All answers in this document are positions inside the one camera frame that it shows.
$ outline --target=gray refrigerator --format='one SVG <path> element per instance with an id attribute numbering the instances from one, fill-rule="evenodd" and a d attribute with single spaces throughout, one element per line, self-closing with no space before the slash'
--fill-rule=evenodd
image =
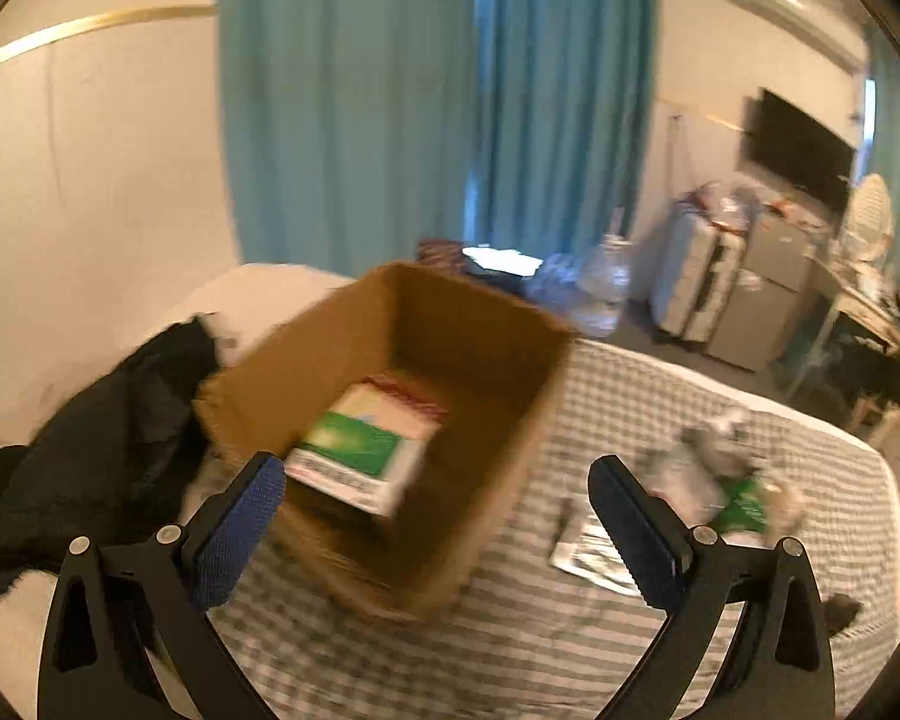
<path id="1" fill-rule="evenodd" d="M 761 213 L 707 354 L 748 370 L 763 370 L 778 356 L 781 337 L 793 326 L 813 252 L 805 232 Z"/>

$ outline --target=table leg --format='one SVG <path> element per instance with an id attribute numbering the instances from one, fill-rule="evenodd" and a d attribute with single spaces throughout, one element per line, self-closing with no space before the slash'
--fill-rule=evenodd
<path id="1" fill-rule="evenodd" d="M 794 381 L 790 384 L 790 388 L 787 391 L 787 400 L 792 399 L 793 396 L 797 394 L 797 390 L 800 389 L 800 385 L 803 384 L 803 380 L 806 378 L 811 365 L 813 365 L 814 360 L 818 354 L 820 354 L 823 343 L 830 335 L 831 330 L 833 330 L 833 325 L 837 322 L 837 316 L 840 314 L 839 302 L 840 298 L 837 297 L 830 303 L 830 310 L 826 312 L 826 319 L 823 319 L 823 325 L 821 325 L 817 337 L 814 338 L 813 346 L 810 347 L 810 351 L 808 351 L 806 357 L 803 358 L 803 362 L 800 364 L 799 370 L 797 371 L 797 376 L 794 377 Z"/>

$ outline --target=flat screen tv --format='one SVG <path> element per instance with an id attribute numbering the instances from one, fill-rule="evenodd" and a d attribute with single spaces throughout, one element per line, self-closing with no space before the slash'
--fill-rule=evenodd
<path id="1" fill-rule="evenodd" d="M 841 214 L 850 192 L 853 148 L 796 105 L 760 90 L 749 157 Z"/>

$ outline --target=plaid fabric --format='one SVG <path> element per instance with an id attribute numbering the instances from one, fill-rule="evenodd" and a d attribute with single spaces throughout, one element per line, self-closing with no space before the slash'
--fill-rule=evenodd
<path id="1" fill-rule="evenodd" d="M 592 718 L 663 615 L 549 564 L 566 498 L 584 493 L 597 456 L 637 458 L 730 405 L 653 360 L 579 343 L 528 490 L 439 619 L 398 627 L 357 618 L 265 539 L 211 620 L 282 717 Z M 751 432 L 808 499 L 799 536 L 821 595 L 842 591 L 864 604 L 832 640 L 844 713 L 898 632 L 900 533 L 887 477 L 878 456 L 775 415 L 755 413 Z M 738 616 L 725 613 L 677 715 L 703 703 Z"/>

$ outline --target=white air conditioner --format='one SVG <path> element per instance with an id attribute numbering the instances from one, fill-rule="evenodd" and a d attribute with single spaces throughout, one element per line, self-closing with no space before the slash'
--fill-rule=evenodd
<path id="1" fill-rule="evenodd" d="M 862 30 L 810 0 L 736 0 L 821 52 L 848 73 L 866 69 L 869 52 Z"/>

